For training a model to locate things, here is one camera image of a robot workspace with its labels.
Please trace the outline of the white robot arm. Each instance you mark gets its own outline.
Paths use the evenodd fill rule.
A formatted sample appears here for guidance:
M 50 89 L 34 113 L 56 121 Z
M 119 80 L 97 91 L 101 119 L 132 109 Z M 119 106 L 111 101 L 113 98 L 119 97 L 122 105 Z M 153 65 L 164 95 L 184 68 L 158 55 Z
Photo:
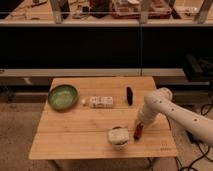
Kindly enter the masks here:
M 213 120 L 180 107 L 172 102 L 168 88 L 159 88 L 144 95 L 144 103 L 138 110 L 137 121 L 148 126 L 161 113 L 182 125 L 187 131 L 213 147 Z

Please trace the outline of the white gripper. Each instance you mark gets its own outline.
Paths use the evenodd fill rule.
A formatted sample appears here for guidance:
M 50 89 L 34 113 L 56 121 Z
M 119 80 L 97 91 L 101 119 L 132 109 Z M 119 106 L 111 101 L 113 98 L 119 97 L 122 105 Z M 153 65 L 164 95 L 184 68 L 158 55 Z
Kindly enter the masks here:
M 145 110 L 143 108 L 138 110 L 137 118 L 135 121 L 135 124 L 137 126 L 147 127 L 153 122 L 154 118 L 152 117 L 150 110 Z

